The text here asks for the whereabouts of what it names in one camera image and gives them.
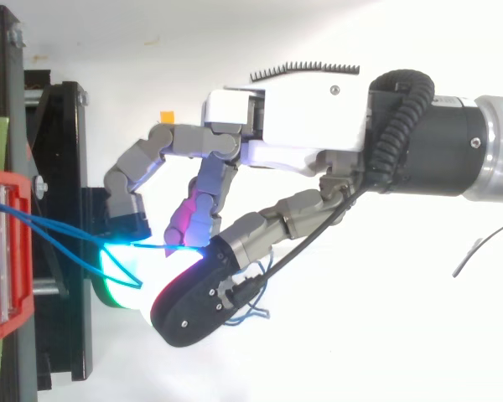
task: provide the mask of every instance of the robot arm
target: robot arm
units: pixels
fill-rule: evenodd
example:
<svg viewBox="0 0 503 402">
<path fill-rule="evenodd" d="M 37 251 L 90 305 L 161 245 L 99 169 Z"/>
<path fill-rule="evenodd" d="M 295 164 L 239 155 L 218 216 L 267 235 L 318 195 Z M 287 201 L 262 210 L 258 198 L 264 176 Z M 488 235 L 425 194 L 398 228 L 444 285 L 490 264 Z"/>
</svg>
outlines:
<svg viewBox="0 0 503 402">
<path fill-rule="evenodd" d="M 204 158 L 165 236 L 169 244 L 204 246 L 203 259 L 153 304 L 153 326 L 168 343 L 187 346 L 216 330 L 267 279 L 237 285 L 233 275 L 281 240 L 312 241 L 367 189 L 503 202 L 503 98 L 434 96 L 432 81 L 410 71 L 370 87 L 358 73 L 312 63 L 253 75 L 249 85 L 210 94 L 205 126 L 157 125 L 106 175 L 111 227 L 141 238 L 149 233 L 134 190 L 164 153 Z M 218 234 L 240 163 L 324 175 L 320 189 L 246 214 Z"/>
</svg>

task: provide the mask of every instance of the blue wire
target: blue wire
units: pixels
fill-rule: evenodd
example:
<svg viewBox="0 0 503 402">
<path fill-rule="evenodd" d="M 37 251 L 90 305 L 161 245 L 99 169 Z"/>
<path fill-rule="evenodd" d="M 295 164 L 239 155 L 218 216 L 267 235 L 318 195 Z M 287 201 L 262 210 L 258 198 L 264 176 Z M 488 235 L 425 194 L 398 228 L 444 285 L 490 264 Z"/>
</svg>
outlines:
<svg viewBox="0 0 503 402">
<path fill-rule="evenodd" d="M 264 266 L 262 265 L 261 261 L 257 261 L 257 264 L 259 265 L 259 268 L 261 269 L 261 272 L 263 275 L 268 270 L 270 270 L 270 268 L 272 268 L 273 262 L 274 262 L 273 251 L 271 251 L 271 253 L 270 253 L 270 261 L 268 262 L 268 268 L 266 268 L 266 270 L 265 270 Z M 257 304 L 259 304 L 259 301 L 261 300 L 262 296 L 265 294 L 266 289 L 267 289 L 267 283 L 265 283 L 265 286 L 262 287 L 261 291 L 259 292 L 259 296 L 257 296 L 255 301 L 253 303 L 248 303 L 248 306 L 250 306 L 250 308 L 248 309 L 248 311 L 245 314 L 243 314 L 240 317 L 228 319 L 224 323 L 224 325 L 226 325 L 227 327 L 236 327 L 238 325 L 241 325 L 249 317 L 260 317 L 260 318 L 269 319 L 270 312 L 268 310 L 263 309 L 263 308 L 257 307 Z"/>
<path fill-rule="evenodd" d="M 104 274 L 103 272 L 101 272 L 99 269 L 97 269 L 94 266 L 91 266 L 87 262 L 83 261 L 77 255 L 75 255 L 72 252 L 70 252 L 70 250 L 68 250 L 58 240 L 56 240 L 55 238 L 53 238 L 49 234 L 45 233 L 39 226 L 36 226 L 32 222 L 30 222 L 28 219 L 26 219 L 23 216 L 20 216 L 18 214 L 15 214 L 15 213 L 13 213 L 11 215 L 14 216 L 15 218 L 17 218 L 18 220 L 20 220 L 21 222 L 23 222 L 24 224 L 26 224 L 33 232 L 37 233 L 43 239 L 47 240 L 56 249 L 58 249 L 59 251 L 61 251 L 65 256 L 67 256 L 68 258 L 70 258 L 71 260 L 73 260 L 76 264 L 80 265 L 86 271 L 89 271 L 92 274 L 100 276 L 102 278 L 105 278 L 105 279 L 107 279 L 109 281 L 114 281 L 114 282 L 116 282 L 119 285 L 128 286 L 128 287 L 131 287 L 131 288 L 134 288 L 134 289 L 141 289 L 142 288 L 142 284 L 143 283 L 136 276 L 134 276 L 133 274 L 131 274 L 130 272 L 128 272 L 128 274 L 131 276 L 131 279 L 133 279 L 136 283 L 125 282 L 125 281 L 121 281 L 121 280 L 119 280 L 117 278 L 114 278 L 112 276 L 108 276 L 108 275 Z"/>
<path fill-rule="evenodd" d="M 31 214 L 26 214 L 23 211 L 19 211 L 18 209 L 13 209 L 8 207 L 7 205 L 0 204 L 0 210 L 6 212 L 8 214 L 21 214 L 24 218 L 32 220 L 37 224 L 40 224 L 47 229 L 53 230 L 54 232 L 61 233 L 63 235 L 68 235 L 70 237 L 76 237 L 77 239 L 82 239 L 86 241 L 90 241 L 97 245 L 131 245 L 138 248 L 145 249 L 170 249 L 170 250 L 199 250 L 199 247 L 191 247 L 187 245 L 148 245 L 148 244 L 140 244 L 140 243 L 123 243 L 114 240 L 107 240 L 100 237 L 96 237 L 93 234 L 89 234 L 82 229 L 78 229 L 75 226 L 71 226 L 70 224 L 66 224 L 64 222 L 59 222 L 58 220 L 43 218 L 40 216 L 35 216 Z"/>
<path fill-rule="evenodd" d="M 188 247 L 188 246 L 182 246 L 182 245 L 138 245 L 138 244 L 123 244 L 119 242 L 112 242 L 108 240 L 104 240 L 101 238 L 98 238 L 92 234 L 89 234 L 85 232 L 84 230 L 78 229 L 75 226 L 71 226 L 70 224 L 66 224 L 64 222 L 59 222 L 57 220 L 52 220 L 52 219 L 47 219 L 43 218 L 40 216 L 34 216 L 31 214 L 26 214 L 23 211 L 19 211 L 18 209 L 13 209 L 11 207 L 8 207 L 7 205 L 0 204 L 0 211 L 5 212 L 7 214 L 11 214 L 17 218 L 23 217 L 26 220 L 32 221 L 35 224 L 39 224 L 41 226 L 44 226 L 46 229 L 53 230 L 55 232 L 61 233 L 63 235 L 68 235 L 70 237 L 75 237 L 80 240 L 84 241 L 90 241 L 91 243 L 94 243 L 99 249 L 101 249 L 108 257 L 110 260 L 122 271 L 127 275 L 130 279 L 135 281 L 137 283 L 137 277 L 134 276 L 131 272 L 129 272 L 123 265 L 122 263 L 112 254 L 107 248 L 106 245 L 108 244 L 114 244 L 114 245 L 134 245 L 136 247 L 142 247 L 142 248 L 157 248 L 157 249 L 174 249 L 174 250 L 198 250 L 198 247 Z"/>
</svg>

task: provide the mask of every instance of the glowing bulb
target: glowing bulb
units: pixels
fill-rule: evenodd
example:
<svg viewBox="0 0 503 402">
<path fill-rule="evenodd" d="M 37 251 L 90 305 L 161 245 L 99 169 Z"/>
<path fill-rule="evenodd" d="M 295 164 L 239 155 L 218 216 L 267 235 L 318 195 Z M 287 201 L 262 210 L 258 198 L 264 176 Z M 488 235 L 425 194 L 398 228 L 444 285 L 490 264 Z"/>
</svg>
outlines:
<svg viewBox="0 0 503 402">
<path fill-rule="evenodd" d="M 146 249 L 130 245 L 106 245 L 106 248 L 143 282 L 142 289 L 134 289 L 104 280 L 108 294 L 121 307 L 141 310 L 149 323 L 151 307 L 162 289 L 202 258 L 195 250 L 177 250 L 170 257 L 166 257 L 164 249 Z M 100 259 L 105 274 L 132 282 L 104 251 L 101 251 Z"/>
<path fill-rule="evenodd" d="M 203 256 L 194 250 L 177 250 L 165 260 L 159 260 L 156 267 L 142 266 L 142 273 L 138 273 L 143 281 L 140 311 L 149 325 L 151 308 L 160 292 L 202 258 Z"/>
</svg>

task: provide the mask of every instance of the red plastic part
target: red plastic part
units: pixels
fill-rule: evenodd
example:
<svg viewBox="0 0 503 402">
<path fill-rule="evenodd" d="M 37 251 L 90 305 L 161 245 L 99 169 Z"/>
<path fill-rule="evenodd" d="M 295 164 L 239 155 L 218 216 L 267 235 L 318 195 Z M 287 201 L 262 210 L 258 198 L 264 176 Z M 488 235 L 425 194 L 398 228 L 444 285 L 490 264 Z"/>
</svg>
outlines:
<svg viewBox="0 0 503 402">
<path fill-rule="evenodd" d="M 29 214 L 30 181 L 15 173 L 0 172 L 0 184 L 9 188 L 9 206 Z M 9 314 L 9 321 L 0 323 L 0 339 L 19 328 L 34 314 L 31 230 L 13 217 L 9 225 L 13 310 Z"/>
</svg>

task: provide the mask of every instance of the black cable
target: black cable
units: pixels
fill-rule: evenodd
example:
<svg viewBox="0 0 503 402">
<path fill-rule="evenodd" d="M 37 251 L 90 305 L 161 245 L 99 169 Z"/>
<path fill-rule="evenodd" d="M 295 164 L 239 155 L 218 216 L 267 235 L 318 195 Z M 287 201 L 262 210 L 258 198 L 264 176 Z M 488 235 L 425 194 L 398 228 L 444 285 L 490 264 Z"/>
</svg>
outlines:
<svg viewBox="0 0 503 402">
<path fill-rule="evenodd" d="M 460 263 L 460 265 L 457 266 L 456 270 L 454 270 L 454 272 L 453 272 L 453 278 L 456 278 L 459 275 L 459 273 L 462 271 L 462 269 L 468 263 L 468 261 L 471 259 L 471 257 L 473 257 L 473 255 L 483 245 L 485 245 L 488 240 L 490 240 L 492 237 L 494 237 L 495 235 L 497 235 L 498 233 L 500 233 L 502 230 L 503 230 L 503 226 L 501 226 L 498 230 L 496 230 L 494 233 L 492 233 L 490 236 L 488 236 L 486 239 L 484 239 L 483 241 L 481 241 L 480 243 L 478 243 L 474 248 L 472 248 L 469 251 L 469 253 L 464 257 L 464 259 L 462 260 L 462 262 Z"/>
<path fill-rule="evenodd" d="M 406 145 L 413 129 L 427 110 L 434 98 L 434 83 L 425 74 L 414 70 L 395 70 L 381 75 L 371 83 L 370 90 L 396 91 L 399 84 L 408 84 L 409 91 L 401 106 L 387 123 L 383 132 L 377 138 L 371 151 L 371 158 L 366 171 L 366 184 L 339 204 L 326 220 L 294 247 L 265 275 L 250 278 L 241 283 L 236 290 L 235 305 L 240 306 L 249 296 L 253 296 L 257 288 L 263 286 L 276 275 L 284 266 L 291 262 L 306 247 L 313 243 L 336 219 L 369 188 L 378 184 L 389 184 L 397 169 L 399 159 L 406 151 Z"/>
<path fill-rule="evenodd" d="M 285 255 L 276 265 L 272 267 L 265 275 L 262 275 L 257 280 L 257 285 L 261 286 L 263 283 L 268 281 L 274 275 L 276 275 L 286 264 L 291 262 L 297 255 L 299 255 L 308 245 L 313 243 L 325 230 L 327 230 L 336 219 L 338 219 L 345 211 L 349 210 L 352 204 L 363 195 L 369 188 L 360 187 L 355 193 L 350 195 L 341 204 L 339 204 L 334 212 L 330 214 L 326 220 L 320 224 L 320 226 L 313 231 L 308 237 L 306 237 L 302 242 L 294 247 L 287 255 Z"/>
<path fill-rule="evenodd" d="M 372 147 L 366 169 L 368 183 L 390 184 L 414 128 L 434 98 L 433 81 L 415 70 L 385 73 L 371 83 L 369 90 L 396 92 L 399 85 L 408 85 L 409 89 Z"/>
</svg>

